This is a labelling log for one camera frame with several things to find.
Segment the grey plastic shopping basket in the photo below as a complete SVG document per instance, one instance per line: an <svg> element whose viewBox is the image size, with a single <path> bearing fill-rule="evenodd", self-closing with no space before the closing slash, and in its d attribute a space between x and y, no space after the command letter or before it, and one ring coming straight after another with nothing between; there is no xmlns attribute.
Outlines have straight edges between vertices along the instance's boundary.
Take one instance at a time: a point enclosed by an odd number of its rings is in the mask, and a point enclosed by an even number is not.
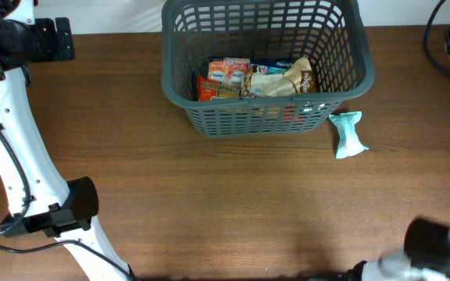
<svg viewBox="0 0 450 281"><path fill-rule="evenodd" d="M356 0L168 0L162 89L207 137L308 132L366 93Z"/></svg>

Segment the light green packet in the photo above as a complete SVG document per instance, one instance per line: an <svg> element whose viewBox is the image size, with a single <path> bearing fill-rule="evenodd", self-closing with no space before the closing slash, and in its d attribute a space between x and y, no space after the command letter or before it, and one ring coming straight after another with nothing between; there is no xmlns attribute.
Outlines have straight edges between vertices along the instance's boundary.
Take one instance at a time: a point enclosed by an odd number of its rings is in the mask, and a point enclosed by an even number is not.
<svg viewBox="0 0 450 281"><path fill-rule="evenodd" d="M329 120L335 125L339 136L336 159L355 156L368 147L363 145L355 130L355 125L362 118L361 112L345 112L339 115L329 115Z"/></svg>

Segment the brown white snack bag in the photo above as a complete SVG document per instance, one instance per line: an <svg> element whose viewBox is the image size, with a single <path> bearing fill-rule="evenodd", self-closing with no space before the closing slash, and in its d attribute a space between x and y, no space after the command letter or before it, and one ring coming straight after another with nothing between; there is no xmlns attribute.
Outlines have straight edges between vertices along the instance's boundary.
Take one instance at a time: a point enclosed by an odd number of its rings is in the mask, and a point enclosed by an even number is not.
<svg viewBox="0 0 450 281"><path fill-rule="evenodd" d="M264 72L265 66L252 64L241 83L243 98L277 98L316 93L316 78L310 61L301 57L282 73Z"/></svg>

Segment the orange spaghetti pasta packet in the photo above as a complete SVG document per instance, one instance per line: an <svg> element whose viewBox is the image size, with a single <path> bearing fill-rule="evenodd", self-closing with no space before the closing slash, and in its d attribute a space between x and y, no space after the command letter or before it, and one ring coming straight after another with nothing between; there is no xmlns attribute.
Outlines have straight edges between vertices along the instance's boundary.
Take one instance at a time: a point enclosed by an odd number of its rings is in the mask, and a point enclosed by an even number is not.
<svg viewBox="0 0 450 281"><path fill-rule="evenodd" d="M198 75L197 82L199 101L241 98L240 88L221 84L218 80L207 79L202 75ZM261 116L263 112L267 112L267 119L276 119L281 113L280 107L272 107L268 110L254 108L252 111L254 116Z"/></svg>

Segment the colourful tissue multipack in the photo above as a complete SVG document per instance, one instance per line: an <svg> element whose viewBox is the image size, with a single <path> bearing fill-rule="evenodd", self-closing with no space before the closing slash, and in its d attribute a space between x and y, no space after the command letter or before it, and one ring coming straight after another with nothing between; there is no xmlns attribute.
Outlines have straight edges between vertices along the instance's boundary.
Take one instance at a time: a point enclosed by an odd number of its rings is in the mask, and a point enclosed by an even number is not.
<svg viewBox="0 0 450 281"><path fill-rule="evenodd" d="M285 60L212 57L207 78L228 86L240 87L250 70L262 74L278 74L286 72L292 65L293 62Z"/></svg>

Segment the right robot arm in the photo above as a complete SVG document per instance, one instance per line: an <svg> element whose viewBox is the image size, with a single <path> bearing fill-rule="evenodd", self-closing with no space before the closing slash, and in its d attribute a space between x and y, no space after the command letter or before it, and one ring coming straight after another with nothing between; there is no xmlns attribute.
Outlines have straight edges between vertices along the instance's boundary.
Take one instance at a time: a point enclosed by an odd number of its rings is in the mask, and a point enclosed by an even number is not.
<svg viewBox="0 0 450 281"><path fill-rule="evenodd" d="M376 261L361 261L338 278L344 281L450 280L450 226L414 219L400 251Z"/></svg>

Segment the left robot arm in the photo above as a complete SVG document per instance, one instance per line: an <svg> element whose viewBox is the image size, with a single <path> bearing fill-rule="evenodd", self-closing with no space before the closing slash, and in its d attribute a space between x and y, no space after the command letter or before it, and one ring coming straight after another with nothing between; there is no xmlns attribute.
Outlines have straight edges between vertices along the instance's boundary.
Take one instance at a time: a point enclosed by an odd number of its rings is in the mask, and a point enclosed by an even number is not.
<svg viewBox="0 0 450 281"><path fill-rule="evenodd" d="M89 279L132 280L99 223L95 185L88 177L61 177L30 110L29 64L73 57L67 18L37 19L33 2L0 2L0 177L9 203L0 236L43 232Z"/></svg>

